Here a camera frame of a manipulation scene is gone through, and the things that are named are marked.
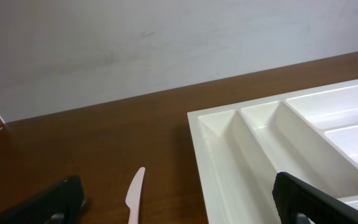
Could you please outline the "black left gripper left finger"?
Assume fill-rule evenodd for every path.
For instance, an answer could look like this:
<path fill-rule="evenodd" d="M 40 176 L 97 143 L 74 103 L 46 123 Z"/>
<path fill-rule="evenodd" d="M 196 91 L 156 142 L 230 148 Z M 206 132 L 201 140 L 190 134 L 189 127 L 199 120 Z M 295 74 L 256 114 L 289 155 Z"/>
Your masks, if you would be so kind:
<path fill-rule="evenodd" d="M 70 175 L 0 213 L 0 223 L 76 224 L 85 195 L 80 176 Z"/>

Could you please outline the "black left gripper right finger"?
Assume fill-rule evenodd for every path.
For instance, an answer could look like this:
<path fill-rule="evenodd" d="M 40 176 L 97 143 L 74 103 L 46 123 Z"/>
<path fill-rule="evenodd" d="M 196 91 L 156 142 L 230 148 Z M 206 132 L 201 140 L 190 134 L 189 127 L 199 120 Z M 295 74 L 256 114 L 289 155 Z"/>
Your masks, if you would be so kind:
<path fill-rule="evenodd" d="M 358 210 L 287 172 L 276 175 L 272 196 L 284 224 L 358 224 Z"/>

